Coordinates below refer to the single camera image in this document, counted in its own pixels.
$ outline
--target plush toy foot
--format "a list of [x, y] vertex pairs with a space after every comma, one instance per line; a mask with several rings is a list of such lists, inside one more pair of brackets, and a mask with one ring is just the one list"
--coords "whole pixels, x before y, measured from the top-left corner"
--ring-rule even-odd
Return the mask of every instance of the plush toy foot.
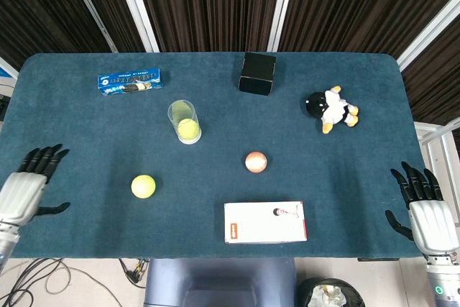
[[356, 115], [352, 115], [350, 122], [347, 122], [346, 124], [348, 125], [348, 127], [353, 127], [357, 123], [358, 123], [358, 117]]
[[358, 115], [359, 108], [356, 107], [356, 106], [348, 105], [348, 112], [349, 112], [351, 115]]
[[323, 125], [323, 133], [328, 134], [332, 130], [333, 124], [324, 124]]

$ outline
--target black trash can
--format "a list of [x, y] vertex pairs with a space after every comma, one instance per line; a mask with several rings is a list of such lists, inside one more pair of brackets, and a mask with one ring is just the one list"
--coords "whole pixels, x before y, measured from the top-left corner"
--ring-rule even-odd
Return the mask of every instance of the black trash can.
[[307, 307], [311, 300], [313, 289], [318, 285], [335, 285], [345, 295], [344, 307], [366, 307], [360, 294], [350, 284], [336, 278], [308, 278], [297, 288], [297, 306]]

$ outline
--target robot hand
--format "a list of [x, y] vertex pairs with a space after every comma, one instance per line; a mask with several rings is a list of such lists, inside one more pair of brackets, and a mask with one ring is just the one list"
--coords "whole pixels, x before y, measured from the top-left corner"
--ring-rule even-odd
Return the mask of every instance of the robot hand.
[[428, 169], [422, 173], [402, 162], [408, 181], [395, 169], [391, 173], [400, 186], [405, 205], [409, 210], [412, 230], [401, 226], [395, 215], [386, 210], [391, 227], [413, 240], [425, 255], [448, 255], [460, 247], [455, 222], [449, 205], [443, 200], [439, 183]]
[[69, 152], [59, 151], [61, 147], [58, 144], [29, 152], [0, 190], [0, 272], [19, 241], [21, 226], [34, 216], [60, 214], [70, 206], [70, 203], [51, 208], [38, 206], [58, 163]]

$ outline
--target stuffed animal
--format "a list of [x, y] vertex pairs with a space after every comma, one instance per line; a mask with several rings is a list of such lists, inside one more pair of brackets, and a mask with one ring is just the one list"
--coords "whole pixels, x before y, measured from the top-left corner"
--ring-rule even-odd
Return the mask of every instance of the stuffed animal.
[[312, 93], [306, 101], [307, 112], [323, 122], [324, 134], [338, 122], [345, 122], [349, 127], [358, 123], [358, 107], [340, 98], [340, 90], [340, 86], [334, 86], [324, 93]]

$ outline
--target orange ball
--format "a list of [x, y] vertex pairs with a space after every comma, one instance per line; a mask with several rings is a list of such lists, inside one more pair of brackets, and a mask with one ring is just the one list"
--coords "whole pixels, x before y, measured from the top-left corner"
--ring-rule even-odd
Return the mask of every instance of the orange ball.
[[267, 167], [267, 158], [258, 151], [253, 151], [246, 156], [246, 168], [251, 173], [261, 173]]

